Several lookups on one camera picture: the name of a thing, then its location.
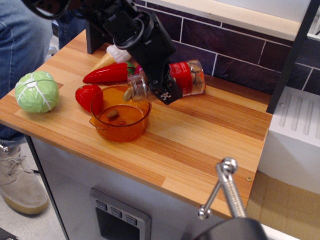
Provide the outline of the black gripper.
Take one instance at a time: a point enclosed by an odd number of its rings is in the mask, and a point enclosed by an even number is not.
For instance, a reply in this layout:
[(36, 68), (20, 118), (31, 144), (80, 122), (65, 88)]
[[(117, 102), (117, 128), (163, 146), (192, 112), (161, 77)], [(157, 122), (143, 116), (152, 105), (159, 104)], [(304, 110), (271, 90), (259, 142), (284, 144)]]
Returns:
[(124, 18), (115, 29), (118, 33), (113, 42), (142, 67), (156, 98), (165, 105), (181, 99), (182, 90), (169, 73), (169, 58), (175, 47), (157, 15), (142, 11), (134, 18)]

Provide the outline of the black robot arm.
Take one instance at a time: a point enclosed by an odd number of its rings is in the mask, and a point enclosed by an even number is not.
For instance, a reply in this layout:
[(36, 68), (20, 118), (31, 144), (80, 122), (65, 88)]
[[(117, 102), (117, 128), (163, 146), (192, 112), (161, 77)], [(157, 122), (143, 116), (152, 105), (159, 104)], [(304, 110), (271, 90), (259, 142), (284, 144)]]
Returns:
[(68, 10), (81, 17), (128, 53), (142, 67), (155, 96), (169, 105), (183, 93), (170, 75), (169, 58), (175, 46), (153, 12), (140, 11), (133, 0), (25, 0), (24, 5), (41, 18), (56, 20)]

